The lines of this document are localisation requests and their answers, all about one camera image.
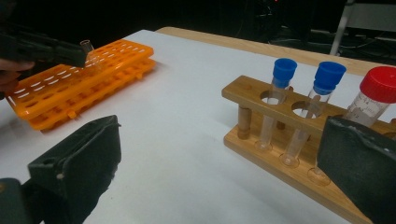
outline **wooden rack upright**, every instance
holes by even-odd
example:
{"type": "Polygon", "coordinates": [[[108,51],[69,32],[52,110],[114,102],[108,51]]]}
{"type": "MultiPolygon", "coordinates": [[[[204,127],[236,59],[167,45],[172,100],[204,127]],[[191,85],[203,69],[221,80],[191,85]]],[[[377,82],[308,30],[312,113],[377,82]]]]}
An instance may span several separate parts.
{"type": "MultiPolygon", "coordinates": [[[[352,223],[372,223],[333,182],[327,186],[319,186],[307,176],[308,171],[315,167],[326,118],[342,115],[346,112],[345,109],[327,105],[319,117],[304,119],[294,114],[293,109],[307,102],[306,96],[290,91],[283,104],[268,105],[263,102],[262,97],[269,90],[271,90],[270,84],[246,76],[237,78],[222,90],[221,94],[224,98],[239,104],[238,122],[239,126],[244,126],[238,127],[237,124],[224,136],[225,146],[346,220],[352,223]],[[273,132],[271,151],[255,148],[255,143],[260,138],[263,115],[284,124],[284,128],[275,129],[273,132]],[[279,156],[284,152],[295,129],[306,131],[311,136],[299,156],[299,166],[292,169],[282,164],[279,156]]],[[[377,121],[372,128],[379,133],[396,134],[396,126],[383,121],[377,121]]]]}

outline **orange test tube rack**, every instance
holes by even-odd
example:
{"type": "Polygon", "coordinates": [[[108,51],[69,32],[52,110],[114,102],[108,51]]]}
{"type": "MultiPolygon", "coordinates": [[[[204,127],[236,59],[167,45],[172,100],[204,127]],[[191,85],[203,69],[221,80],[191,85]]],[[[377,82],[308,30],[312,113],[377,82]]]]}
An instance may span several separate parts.
{"type": "Polygon", "coordinates": [[[150,71],[153,49],[120,39],[88,54],[84,68],[56,65],[20,81],[6,98],[39,131],[53,129],[150,71]]]}

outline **plastic tube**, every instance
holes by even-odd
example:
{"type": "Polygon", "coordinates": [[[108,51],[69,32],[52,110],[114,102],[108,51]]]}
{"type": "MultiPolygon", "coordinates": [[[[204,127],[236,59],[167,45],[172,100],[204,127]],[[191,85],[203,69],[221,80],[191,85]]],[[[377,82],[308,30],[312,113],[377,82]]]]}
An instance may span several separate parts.
{"type": "MultiPolygon", "coordinates": [[[[302,108],[301,117],[314,119],[320,116],[346,70],[340,63],[322,62],[319,64],[314,86],[308,95],[309,101],[306,107],[302,108]]],[[[291,168],[295,168],[300,164],[298,156],[308,137],[309,133],[305,131],[299,129],[294,131],[285,153],[279,157],[283,164],[291,168]]]]}
{"type": "Polygon", "coordinates": [[[396,103],[396,68],[379,66],[371,69],[360,89],[344,119],[371,127],[390,104],[396,103]]]}
{"type": "MultiPolygon", "coordinates": [[[[297,63],[294,60],[281,58],[275,61],[273,79],[271,82],[272,89],[268,92],[268,97],[263,101],[269,105],[282,104],[287,95],[290,86],[290,80],[294,76],[297,63]]],[[[262,118],[262,129],[260,139],[256,142],[255,147],[260,150],[271,150],[271,139],[276,120],[268,116],[262,118]]]]}

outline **rack hole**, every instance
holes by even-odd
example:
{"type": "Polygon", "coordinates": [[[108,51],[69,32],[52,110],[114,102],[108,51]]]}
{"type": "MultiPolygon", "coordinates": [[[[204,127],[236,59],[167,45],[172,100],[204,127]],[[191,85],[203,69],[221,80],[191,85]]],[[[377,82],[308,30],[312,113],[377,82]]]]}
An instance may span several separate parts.
{"type": "Polygon", "coordinates": [[[278,105],[285,102],[286,99],[286,95],[279,91],[264,91],[260,97],[268,105],[278,105]]]}
{"type": "Polygon", "coordinates": [[[320,116],[322,107],[323,104],[321,102],[298,101],[291,105],[291,110],[302,118],[315,119],[320,116]]]}

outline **wooden table edge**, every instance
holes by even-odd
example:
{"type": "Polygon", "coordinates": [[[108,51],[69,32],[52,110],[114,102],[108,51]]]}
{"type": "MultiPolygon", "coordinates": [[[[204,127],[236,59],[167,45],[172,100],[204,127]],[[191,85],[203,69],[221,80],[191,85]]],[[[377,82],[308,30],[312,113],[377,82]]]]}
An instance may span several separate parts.
{"type": "Polygon", "coordinates": [[[324,61],[332,61],[344,65],[346,67],[347,73],[360,76],[365,76],[367,72],[374,67],[385,65],[382,63],[371,63],[300,49],[285,48],[245,39],[238,39],[224,35],[213,35],[209,33],[186,30],[171,26],[163,27],[156,32],[164,35],[172,35],[185,39],[200,41],[207,44],[223,46],[226,48],[240,49],[253,53],[259,53],[275,58],[287,57],[293,59],[297,63],[305,63],[313,66],[318,66],[319,63],[324,61]]]}

